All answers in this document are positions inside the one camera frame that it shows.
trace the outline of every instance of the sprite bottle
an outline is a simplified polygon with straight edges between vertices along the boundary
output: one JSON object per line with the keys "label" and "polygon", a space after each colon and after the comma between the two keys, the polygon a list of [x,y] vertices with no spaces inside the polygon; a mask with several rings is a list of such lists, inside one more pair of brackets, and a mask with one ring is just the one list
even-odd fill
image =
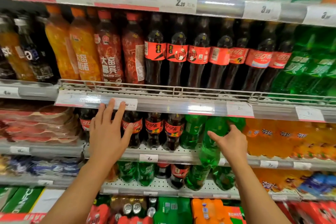
{"label": "sprite bottle", "polygon": [[235,186],[235,174],[231,167],[216,167],[213,170],[215,183],[221,190],[229,190]]}
{"label": "sprite bottle", "polygon": [[288,88],[291,94],[308,94],[309,90],[326,76],[330,67],[334,64],[335,54],[317,52],[310,59],[305,71],[289,83]]}
{"label": "sprite bottle", "polygon": [[219,136],[225,136],[229,132],[229,125],[224,117],[212,117],[205,123],[205,132],[202,142],[202,148],[199,153],[199,159],[203,166],[215,167],[219,163],[221,151],[208,136],[208,131],[212,131]]}
{"label": "sprite bottle", "polygon": [[208,116],[205,115],[187,114],[185,116],[187,123],[184,127],[183,134],[180,137],[180,145],[184,149],[195,149],[200,137],[201,129],[207,118]]}
{"label": "sprite bottle", "polygon": [[226,120],[232,122],[236,127],[242,132],[246,126],[245,118],[238,118],[238,117],[225,117]]}
{"label": "sprite bottle", "polygon": [[120,171],[120,179],[127,183],[135,179],[137,172],[137,162],[118,161],[117,164]]}
{"label": "sprite bottle", "polygon": [[211,166],[191,166],[187,177],[184,179],[185,185],[192,190],[199,190],[203,187],[210,169]]}
{"label": "sprite bottle", "polygon": [[138,178],[137,181],[142,186],[149,186],[154,180],[154,163],[139,162],[138,163]]}

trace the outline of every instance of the red coca-cola label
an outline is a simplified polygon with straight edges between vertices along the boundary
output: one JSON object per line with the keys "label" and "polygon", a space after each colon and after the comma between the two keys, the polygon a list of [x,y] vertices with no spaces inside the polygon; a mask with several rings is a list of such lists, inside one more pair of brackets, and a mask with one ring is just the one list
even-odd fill
{"label": "red coca-cola label", "polygon": [[230,63],[244,64],[248,52],[247,48],[233,48],[230,53]]}
{"label": "red coca-cola label", "polygon": [[161,168],[166,168],[167,166],[170,165],[170,163],[158,163],[157,165]]}
{"label": "red coca-cola label", "polygon": [[167,44],[167,60],[184,62],[187,60],[188,45]]}
{"label": "red coca-cola label", "polygon": [[245,64],[251,67],[267,68],[272,59],[273,52],[262,52],[250,50],[246,57]]}
{"label": "red coca-cola label", "polygon": [[165,131],[166,134],[170,137],[179,137],[183,133],[184,124],[180,126],[170,125],[168,122],[165,122]]}
{"label": "red coca-cola label", "polygon": [[145,58],[151,60],[164,60],[166,58],[167,44],[158,44],[145,41]]}
{"label": "red coca-cola label", "polygon": [[89,131],[91,120],[82,120],[82,119],[79,120],[81,121],[82,128],[84,129],[84,131]]}
{"label": "red coca-cola label", "polygon": [[197,47],[189,45],[188,61],[194,64],[206,64],[210,55],[211,47]]}
{"label": "red coca-cola label", "polygon": [[211,47],[209,62],[225,66],[229,64],[231,49]]}
{"label": "red coca-cola label", "polygon": [[145,119],[146,130],[151,134],[159,134],[163,130],[164,123],[164,120],[160,122],[150,122],[149,120]]}
{"label": "red coca-cola label", "polygon": [[269,67],[284,68],[292,53],[287,52],[273,52],[272,59],[269,62]]}
{"label": "red coca-cola label", "polygon": [[[123,129],[125,130],[127,128],[128,124],[130,124],[130,122],[126,122],[126,121],[122,120],[121,124],[123,126]],[[142,129],[142,119],[138,120],[136,122],[133,122],[133,124],[134,124],[134,127],[133,127],[133,132],[132,133],[133,134],[139,133]]]}
{"label": "red coca-cola label", "polygon": [[185,178],[187,176],[187,173],[189,171],[189,168],[187,169],[179,169],[174,164],[171,164],[171,173],[178,178]]}

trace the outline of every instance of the soda bottle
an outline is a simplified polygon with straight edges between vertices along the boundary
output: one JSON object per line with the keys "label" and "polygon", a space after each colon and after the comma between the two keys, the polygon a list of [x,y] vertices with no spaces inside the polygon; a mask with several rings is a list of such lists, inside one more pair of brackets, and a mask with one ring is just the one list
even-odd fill
{"label": "soda bottle", "polygon": [[180,144],[184,149],[195,149],[202,127],[208,119],[205,115],[192,115],[187,114],[185,116],[187,123],[185,129],[180,138]]}
{"label": "soda bottle", "polygon": [[212,63],[210,78],[208,81],[208,89],[219,89],[221,85],[222,76],[226,65],[229,64],[230,53],[233,48],[233,23],[234,19],[222,19],[223,25],[221,29],[221,38],[217,42],[217,47],[212,47],[210,52],[209,62]]}
{"label": "soda bottle", "polygon": [[0,79],[16,80],[16,74],[0,48]]}
{"label": "soda bottle", "polygon": [[120,179],[127,183],[135,179],[137,175],[137,162],[117,161],[117,164],[120,171]]}
{"label": "soda bottle", "polygon": [[277,22],[266,22],[257,50],[250,50],[245,64],[248,72],[241,90],[255,91],[258,81],[271,61],[275,49]]}
{"label": "soda bottle", "polygon": [[166,48],[162,33],[162,14],[153,13],[145,41],[146,84],[160,85],[160,70],[162,60],[166,58]]}
{"label": "soda bottle", "polygon": [[127,13],[128,25],[122,35],[127,83],[145,84],[144,37],[138,14]]}
{"label": "soda bottle", "polygon": [[15,19],[15,24],[19,28],[20,45],[37,80],[39,82],[57,82],[57,78],[55,78],[51,67],[46,61],[45,52],[33,42],[30,36],[33,34],[33,29],[31,28],[29,17],[27,15],[19,15],[19,17]]}
{"label": "soda bottle", "polygon": [[199,88],[201,85],[201,76],[210,54],[210,30],[209,18],[201,17],[196,29],[196,37],[193,45],[189,46],[188,61],[190,62],[190,74],[188,87]]}
{"label": "soda bottle", "polygon": [[84,81],[102,81],[95,30],[85,19],[82,9],[71,7],[74,20],[70,25],[70,39],[78,61],[79,75]]}
{"label": "soda bottle", "polygon": [[171,164],[170,183],[174,189],[180,189],[184,185],[184,178],[189,171],[189,165],[184,164]]}
{"label": "soda bottle", "polygon": [[55,53],[57,66],[62,79],[80,80],[78,62],[71,45],[69,28],[56,5],[46,5],[50,17],[45,26],[48,41]]}
{"label": "soda bottle", "polygon": [[158,163],[158,171],[156,174],[157,178],[166,179],[170,177],[170,164],[169,163]]}
{"label": "soda bottle", "polygon": [[252,20],[242,20],[239,30],[234,34],[236,38],[235,47],[231,50],[230,61],[223,76],[225,78],[223,84],[224,90],[232,90],[237,71],[241,64],[245,63],[245,59],[249,51],[247,44],[250,40],[251,22]]}
{"label": "soda bottle", "polygon": [[19,35],[13,29],[11,19],[4,14],[0,15],[0,47],[18,80],[37,81],[20,47]]}
{"label": "soda bottle", "polygon": [[294,47],[294,31],[297,24],[286,24],[283,29],[280,44],[276,52],[273,53],[272,59],[259,81],[261,92],[269,92],[274,79],[285,68],[287,61],[292,55]]}
{"label": "soda bottle", "polygon": [[213,171],[215,183],[221,190],[229,190],[235,186],[235,174],[231,167],[216,167]]}
{"label": "soda bottle", "polygon": [[224,117],[211,117],[207,120],[205,123],[202,148],[199,153],[199,159],[203,166],[217,166],[221,153],[215,141],[208,136],[207,132],[212,131],[219,136],[225,136],[229,130],[229,126],[227,125]]}
{"label": "soda bottle", "polygon": [[86,7],[86,13],[88,22],[91,23],[93,28],[96,28],[99,24],[97,10],[94,7],[88,6]]}
{"label": "soda bottle", "polygon": [[149,112],[145,119],[145,126],[148,133],[146,146],[148,148],[158,148],[160,146],[160,138],[164,137],[163,132],[164,120],[160,112]]}
{"label": "soda bottle", "polygon": [[89,131],[91,120],[94,116],[96,116],[97,112],[98,112],[98,109],[81,108],[79,120],[82,124],[82,128],[84,131],[86,132]]}
{"label": "soda bottle", "polygon": [[116,86],[124,82],[121,60],[121,41],[116,28],[111,23],[111,13],[99,10],[100,23],[94,35],[99,53],[104,82],[115,82]]}
{"label": "soda bottle", "polygon": [[168,86],[180,86],[183,62],[187,60],[187,22],[184,15],[178,15],[167,44],[166,59],[169,61]]}
{"label": "soda bottle", "polygon": [[184,128],[184,115],[170,113],[168,120],[165,122],[166,141],[163,143],[162,148],[167,151],[174,151],[179,145],[180,136]]}
{"label": "soda bottle", "polygon": [[129,141],[128,147],[137,149],[141,144],[140,131],[142,129],[142,117],[139,112],[136,111],[125,111],[122,119],[122,126],[125,131],[128,124],[133,123],[133,133]]}
{"label": "soda bottle", "polygon": [[154,163],[139,162],[137,181],[142,186],[149,186],[154,180]]}
{"label": "soda bottle", "polygon": [[208,177],[211,166],[191,166],[187,177],[185,178],[185,185],[192,190],[199,190],[203,187],[204,180]]}

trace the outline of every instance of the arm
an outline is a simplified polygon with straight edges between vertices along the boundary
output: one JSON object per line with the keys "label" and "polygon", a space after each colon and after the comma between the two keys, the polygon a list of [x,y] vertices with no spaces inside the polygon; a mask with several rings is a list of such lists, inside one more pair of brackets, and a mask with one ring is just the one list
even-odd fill
{"label": "arm", "polygon": [[40,224],[77,224],[85,223],[91,206],[112,166],[128,147],[133,124],[120,136],[120,124],[125,111],[122,102],[115,114],[111,115],[114,99],[108,106],[99,105],[97,115],[90,124],[90,159],[81,168],[77,178],[57,200]]}
{"label": "arm", "polygon": [[247,140],[235,125],[225,137],[208,131],[208,135],[219,146],[228,160],[235,176],[241,205],[248,224],[290,224],[283,212],[260,184],[247,163]]}

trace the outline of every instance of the hand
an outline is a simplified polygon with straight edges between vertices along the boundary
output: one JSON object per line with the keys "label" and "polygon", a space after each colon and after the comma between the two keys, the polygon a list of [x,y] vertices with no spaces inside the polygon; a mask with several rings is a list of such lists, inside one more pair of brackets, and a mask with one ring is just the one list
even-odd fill
{"label": "hand", "polygon": [[217,143],[231,166],[235,163],[247,164],[246,136],[235,125],[230,125],[230,132],[224,137],[212,131],[208,131],[208,135]]}
{"label": "hand", "polygon": [[97,115],[90,124],[90,159],[103,161],[105,165],[110,166],[109,169],[128,147],[133,131],[133,123],[130,123],[121,138],[120,124],[125,111],[125,102],[120,103],[114,120],[111,121],[114,103],[115,100],[111,99],[106,108],[101,103]]}

